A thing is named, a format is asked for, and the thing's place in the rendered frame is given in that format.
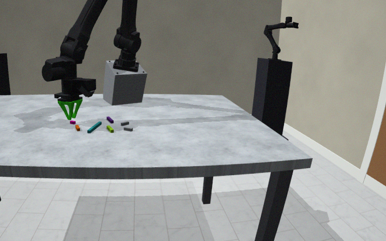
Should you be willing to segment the lime green bar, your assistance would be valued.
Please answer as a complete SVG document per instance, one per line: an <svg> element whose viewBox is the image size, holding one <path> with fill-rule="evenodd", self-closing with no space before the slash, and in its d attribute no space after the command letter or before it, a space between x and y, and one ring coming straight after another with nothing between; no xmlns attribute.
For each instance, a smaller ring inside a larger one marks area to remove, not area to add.
<svg viewBox="0 0 386 241"><path fill-rule="evenodd" d="M113 130L110 126L107 126L107 129L108 129L111 133L114 132L114 130Z"/></svg>

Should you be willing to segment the turquoise rod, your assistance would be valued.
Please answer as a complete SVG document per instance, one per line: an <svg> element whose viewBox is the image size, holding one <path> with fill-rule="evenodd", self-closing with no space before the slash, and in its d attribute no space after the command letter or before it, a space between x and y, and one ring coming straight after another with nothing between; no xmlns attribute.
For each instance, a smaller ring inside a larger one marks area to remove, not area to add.
<svg viewBox="0 0 386 241"><path fill-rule="evenodd" d="M96 128L98 128L101 124L102 124L102 122L96 123L94 126L92 126L90 129L87 130L87 133L90 134L90 133L93 132Z"/></svg>

